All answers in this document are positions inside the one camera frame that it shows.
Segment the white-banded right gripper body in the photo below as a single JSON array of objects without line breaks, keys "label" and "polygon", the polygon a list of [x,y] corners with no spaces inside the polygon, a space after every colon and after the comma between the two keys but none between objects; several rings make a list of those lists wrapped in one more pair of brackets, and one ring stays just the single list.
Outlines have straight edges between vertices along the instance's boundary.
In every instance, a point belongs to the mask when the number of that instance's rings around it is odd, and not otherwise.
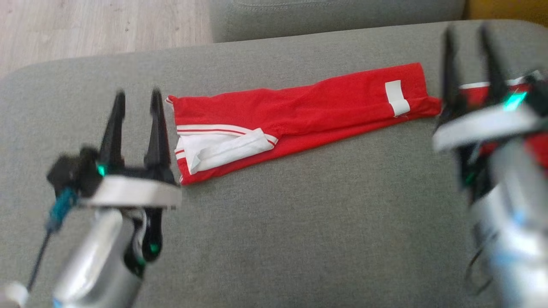
[{"label": "white-banded right gripper body", "polygon": [[440,125],[432,142],[435,152],[528,133],[540,128],[542,117],[525,103],[497,104]]}]

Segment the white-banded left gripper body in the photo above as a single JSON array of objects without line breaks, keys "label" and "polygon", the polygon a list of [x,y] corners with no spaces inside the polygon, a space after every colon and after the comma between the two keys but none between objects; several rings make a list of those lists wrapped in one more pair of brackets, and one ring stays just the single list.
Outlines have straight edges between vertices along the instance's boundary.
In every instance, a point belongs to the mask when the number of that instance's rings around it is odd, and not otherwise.
[{"label": "white-banded left gripper body", "polygon": [[124,175],[106,175],[91,197],[80,197],[83,208],[172,209],[181,205],[182,190],[177,185]]}]

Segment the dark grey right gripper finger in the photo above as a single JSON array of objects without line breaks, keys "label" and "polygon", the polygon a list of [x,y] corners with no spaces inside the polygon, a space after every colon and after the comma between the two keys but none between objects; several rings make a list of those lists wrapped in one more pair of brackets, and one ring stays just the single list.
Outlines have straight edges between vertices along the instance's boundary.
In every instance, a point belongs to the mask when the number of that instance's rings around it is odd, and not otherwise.
[{"label": "dark grey right gripper finger", "polygon": [[481,49],[485,55],[486,72],[489,82],[485,105],[493,106],[505,101],[509,93],[509,86],[506,82],[503,66],[494,50],[494,43],[491,40],[488,24],[481,25],[479,39],[481,41]]},{"label": "dark grey right gripper finger", "polygon": [[442,71],[442,116],[460,116],[465,111],[465,97],[460,90],[456,66],[456,46],[452,26],[444,32]]}]

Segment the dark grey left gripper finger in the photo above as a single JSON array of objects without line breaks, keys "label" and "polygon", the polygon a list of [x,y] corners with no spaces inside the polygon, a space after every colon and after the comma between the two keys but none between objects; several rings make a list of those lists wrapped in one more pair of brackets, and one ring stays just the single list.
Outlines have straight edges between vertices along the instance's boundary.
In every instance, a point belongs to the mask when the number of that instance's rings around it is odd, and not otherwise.
[{"label": "dark grey left gripper finger", "polygon": [[152,117],[152,126],[143,163],[147,169],[167,170],[171,165],[170,143],[163,98],[159,88],[152,90],[149,112]]},{"label": "dark grey left gripper finger", "polygon": [[125,164],[121,152],[125,102],[125,92],[118,90],[104,130],[98,157],[98,163],[106,169],[117,168]]}]

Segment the red basketball jersey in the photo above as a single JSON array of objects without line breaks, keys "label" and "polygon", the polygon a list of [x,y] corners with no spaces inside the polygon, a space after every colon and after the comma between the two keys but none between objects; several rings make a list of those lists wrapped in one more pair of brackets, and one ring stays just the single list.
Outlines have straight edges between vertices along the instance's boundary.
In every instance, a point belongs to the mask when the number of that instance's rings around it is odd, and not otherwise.
[{"label": "red basketball jersey", "polygon": [[438,115],[419,63],[361,71],[286,89],[168,96],[182,185],[351,136]]}]

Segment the red basketball shorts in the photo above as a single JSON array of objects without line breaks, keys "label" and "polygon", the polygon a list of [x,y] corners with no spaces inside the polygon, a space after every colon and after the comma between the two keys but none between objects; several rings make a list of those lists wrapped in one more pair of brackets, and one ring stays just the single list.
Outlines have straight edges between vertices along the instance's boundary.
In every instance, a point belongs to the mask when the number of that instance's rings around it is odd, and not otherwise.
[{"label": "red basketball shorts", "polygon": [[[510,103],[526,103],[526,90],[522,88],[524,76],[507,80],[509,86],[509,95],[512,97]],[[478,109],[485,105],[489,82],[470,83],[461,86],[468,99],[468,105],[473,109]],[[536,162],[542,166],[548,174],[548,116],[541,117],[546,121],[545,129],[540,132],[528,133],[525,135],[527,145],[531,148]]]}]

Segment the large yellow sofa back cushion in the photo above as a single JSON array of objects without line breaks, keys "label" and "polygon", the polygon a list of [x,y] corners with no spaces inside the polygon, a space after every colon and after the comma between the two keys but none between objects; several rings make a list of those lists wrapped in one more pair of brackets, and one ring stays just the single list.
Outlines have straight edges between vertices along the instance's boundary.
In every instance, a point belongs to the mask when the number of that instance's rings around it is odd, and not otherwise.
[{"label": "large yellow sofa back cushion", "polygon": [[466,0],[464,19],[524,20],[548,27],[548,0]]}]

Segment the grey sofa back cushion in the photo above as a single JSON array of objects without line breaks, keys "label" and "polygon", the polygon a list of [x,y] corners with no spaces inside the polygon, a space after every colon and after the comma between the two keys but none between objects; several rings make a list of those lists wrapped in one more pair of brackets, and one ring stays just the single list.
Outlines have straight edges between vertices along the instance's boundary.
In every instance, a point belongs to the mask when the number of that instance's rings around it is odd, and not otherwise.
[{"label": "grey sofa back cushion", "polygon": [[466,0],[207,0],[214,42],[462,18]]}]

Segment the large grey sofa ottoman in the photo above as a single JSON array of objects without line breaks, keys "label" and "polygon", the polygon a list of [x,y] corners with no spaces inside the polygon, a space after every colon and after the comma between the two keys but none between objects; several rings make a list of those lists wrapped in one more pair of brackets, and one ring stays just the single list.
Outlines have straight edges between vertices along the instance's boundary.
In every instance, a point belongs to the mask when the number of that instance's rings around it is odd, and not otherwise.
[{"label": "large grey sofa ottoman", "polygon": [[[460,85],[487,82],[488,24],[506,80],[548,80],[548,28],[492,20],[389,26],[66,59],[0,80],[0,307],[53,308],[53,291],[95,211],[75,208],[47,236],[47,173],[62,154],[100,148],[118,90],[121,152],[143,166],[153,88],[162,93],[182,205],[163,212],[163,248],[132,308],[502,308],[474,294],[477,245],[455,155],[435,152],[444,32]],[[419,63],[440,113],[182,185],[168,96],[307,86]]]}]

